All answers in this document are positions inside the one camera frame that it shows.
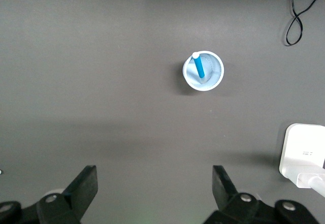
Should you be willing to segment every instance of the white cup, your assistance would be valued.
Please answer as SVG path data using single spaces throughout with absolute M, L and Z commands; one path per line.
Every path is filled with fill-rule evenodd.
M 205 83 L 199 77 L 194 59 L 190 56 L 183 66 L 183 76 L 192 88 L 199 91 L 209 91 L 218 86 L 224 74 L 223 63 L 219 56 L 210 51 L 199 51 L 204 74 Z

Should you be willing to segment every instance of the silver bolt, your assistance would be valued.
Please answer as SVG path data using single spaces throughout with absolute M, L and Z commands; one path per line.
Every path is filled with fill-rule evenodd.
M 249 196 L 247 194 L 240 195 L 240 198 L 242 199 L 242 201 L 245 201 L 245 202 L 251 202 L 252 201 L 251 196 Z
M 296 210 L 295 206 L 290 202 L 283 202 L 282 206 L 284 209 L 287 209 L 287 210 L 291 210 L 291 211 Z
M 12 204 L 9 205 L 4 205 L 3 207 L 0 208 L 0 213 L 6 212 L 7 210 L 10 210 L 12 207 Z
M 46 198 L 45 202 L 46 203 L 51 203 L 53 202 L 54 200 L 56 200 L 57 196 L 56 195 L 51 195 L 49 197 Z

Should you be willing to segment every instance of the gray table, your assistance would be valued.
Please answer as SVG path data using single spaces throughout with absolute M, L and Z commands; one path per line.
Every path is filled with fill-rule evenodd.
M 288 0 L 0 0 L 0 201 L 26 207 L 96 164 L 83 223 L 198 224 L 220 164 L 325 223 L 325 199 L 278 171 L 290 124 L 325 125 L 324 6 L 286 47 Z M 209 92 L 182 77 L 199 50 L 225 67 Z

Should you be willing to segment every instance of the blue pen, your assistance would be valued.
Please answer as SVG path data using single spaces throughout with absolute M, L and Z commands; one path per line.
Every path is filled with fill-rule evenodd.
M 199 77 L 200 77 L 201 84 L 206 83 L 206 76 L 204 74 L 204 70 L 203 70 L 203 66 L 202 66 L 202 61 L 201 61 L 201 58 L 200 58 L 200 54 L 198 52 L 194 52 L 193 55 L 192 55 L 192 57 L 193 57 L 195 66 L 197 68 L 197 71 L 198 71 L 198 74 L 199 74 Z

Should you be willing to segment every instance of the black cable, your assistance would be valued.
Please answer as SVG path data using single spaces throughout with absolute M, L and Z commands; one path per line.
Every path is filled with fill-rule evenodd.
M 292 20 L 292 22 L 291 22 L 291 24 L 290 24 L 290 26 L 289 26 L 289 28 L 288 28 L 288 30 L 287 30 L 287 32 L 286 32 L 286 36 L 285 36 L 285 39 L 286 39 L 286 42 L 287 42 L 287 45 L 286 46 L 292 46 L 292 45 L 295 45 L 296 43 L 298 43 L 299 41 L 300 41 L 300 39 L 301 39 L 301 37 L 303 36 L 303 30 L 304 30 L 304 27 L 303 27 L 303 23 L 302 23 L 302 21 L 301 21 L 301 19 L 300 19 L 300 15 L 301 14 L 303 14 L 303 13 L 305 13 L 305 12 L 307 12 L 313 5 L 314 5 L 314 3 L 316 2 L 316 0 L 313 0 L 312 1 L 312 3 L 309 5 L 309 7 L 307 7 L 305 10 L 303 10 L 302 12 L 300 12 L 300 13 L 296 13 L 296 10 L 295 10 L 295 2 L 294 2 L 294 0 L 290 0 L 290 2 L 291 2 L 291 9 L 292 9 L 292 12 L 293 12 L 293 16 L 294 16 L 294 19 Z M 299 35 L 299 38 L 294 42 L 294 43 L 291 43 L 289 40 L 288 40 L 288 34 L 289 34 L 289 32 L 290 32 L 290 29 L 291 29 L 291 27 L 292 27 L 292 25 L 293 25 L 293 23 L 294 22 L 297 22 L 298 24 L 299 24 L 299 27 L 300 27 L 300 35 Z

